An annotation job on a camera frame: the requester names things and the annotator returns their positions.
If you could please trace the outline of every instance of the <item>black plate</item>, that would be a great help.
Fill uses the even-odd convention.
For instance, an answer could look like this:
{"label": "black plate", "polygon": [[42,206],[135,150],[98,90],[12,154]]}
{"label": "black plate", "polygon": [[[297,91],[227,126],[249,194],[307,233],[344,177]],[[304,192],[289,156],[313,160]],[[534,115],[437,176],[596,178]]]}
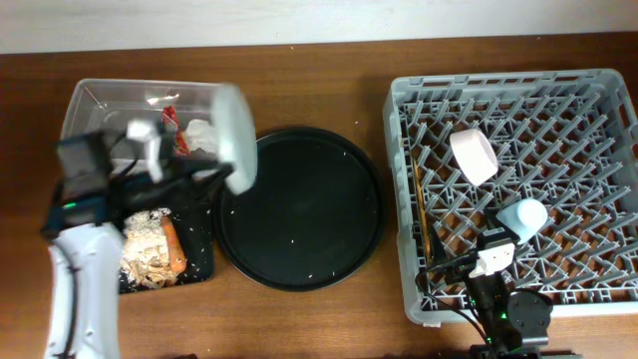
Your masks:
{"label": "black plate", "polygon": [[270,287],[303,291],[359,268],[383,234],[379,177],[352,143],[317,129],[289,129],[257,141],[255,186],[220,193],[213,230],[232,263]]}

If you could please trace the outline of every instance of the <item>wooden surface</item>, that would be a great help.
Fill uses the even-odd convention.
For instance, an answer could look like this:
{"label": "wooden surface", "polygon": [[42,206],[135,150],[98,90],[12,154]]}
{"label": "wooden surface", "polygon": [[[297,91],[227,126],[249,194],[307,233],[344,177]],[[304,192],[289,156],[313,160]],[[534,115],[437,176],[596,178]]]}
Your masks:
{"label": "wooden surface", "polygon": [[[43,353],[51,264],[38,236],[54,180],[54,144],[83,78],[232,82],[247,95],[258,132],[289,125],[333,131],[361,147],[383,176],[389,220],[352,277],[308,293],[269,289],[215,254],[202,284],[121,297],[124,358],[438,358],[479,337],[467,324],[425,329],[402,301],[392,178],[382,107],[409,75],[614,68],[638,95],[638,34],[509,37],[388,43],[217,48],[0,57],[0,357]],[[551,350],[635,358],[638,316],[556,319]]]}

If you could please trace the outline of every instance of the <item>clear plastic container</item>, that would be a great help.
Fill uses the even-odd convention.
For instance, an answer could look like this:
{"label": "clear plastic container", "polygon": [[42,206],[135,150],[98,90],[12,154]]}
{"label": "clear plastic container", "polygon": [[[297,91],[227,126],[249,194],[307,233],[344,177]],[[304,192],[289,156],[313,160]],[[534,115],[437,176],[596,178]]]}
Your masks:
{"label": "clear plastic container", "polygon": [[[161,122],[165,107],[173,105],[179,129],[185,131],[191,120],[212,122],[214,93],[223,85],[148,80],[85,79],[78,83],[67,110],[61,139],[97,130],[122,132],[131,120]],[[113,148],[118,172],[134,158],[125,145]],[[140,161],[137,169],[144,166]]]}

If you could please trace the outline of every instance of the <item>dish rack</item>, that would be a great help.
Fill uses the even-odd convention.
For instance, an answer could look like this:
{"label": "dish rack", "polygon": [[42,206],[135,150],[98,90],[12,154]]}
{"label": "dish rack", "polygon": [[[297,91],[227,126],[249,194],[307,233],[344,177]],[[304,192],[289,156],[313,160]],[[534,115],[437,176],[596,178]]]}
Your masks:
{"label": "dish rack", "polygon": [[[548,222],[503,277],[549,295],[552,315],[638,312],[638,120],[613,70],[399,78],[384,106],[406,314],[437,326],[462,321],[421,293],[426,256],[417,195],[448,256],[475,246],[482,211],[540,200]],[[471,185],[455,164],[452,132],[479,129],[498,172]],[[422,192],[417,193],[417,181]],[[429,290],[467,311],[462,283],[430,276]]]}

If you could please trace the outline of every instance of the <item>plastic bin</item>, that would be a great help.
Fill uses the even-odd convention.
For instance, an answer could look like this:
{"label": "plastic bin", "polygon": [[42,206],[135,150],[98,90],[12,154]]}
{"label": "plastic bin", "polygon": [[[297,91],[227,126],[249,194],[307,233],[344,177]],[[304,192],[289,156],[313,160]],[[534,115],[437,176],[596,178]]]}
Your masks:
{"label": "plastic bin", "polygon": [[[211,122],[213,94],[220,84],[200,84],[146,80],[85,79],[78,83],[69,104],[61,138],[97,130],[125,131],[133,119],[161,121],[164,107],[173,105],[179,126],[185,130],[193,119]],[[115,172],[129,164],[134,156],[127,146],[113,148]],[[140,159],[137,169],[144,167]],[[213,274],[210,206],[194,201],[184,208],[171,208],[171,221],[188,262],[177,284],[204,281]],[[132,286],[123,273],[120,292],[146,290]]]}
{"label": "plastic bin", "polygon": [[[400,78],[383,116],[410,320],[433,326],[463,320],[415,284],[427,267],[417,195],[449,255],[475,245],[483,209],[541,200],[549,221],[517,250],[505,281],[551,296],[553,316],[638,312],[638,121],[620,74]],[[479,187],[464,179],[449,147],[451,132],[472,128],[487,135],[499,162],[497,174]],[[416,180],[423,192],[416,192]],[[430,280],[431,293],[469,313],[462,283]]]}

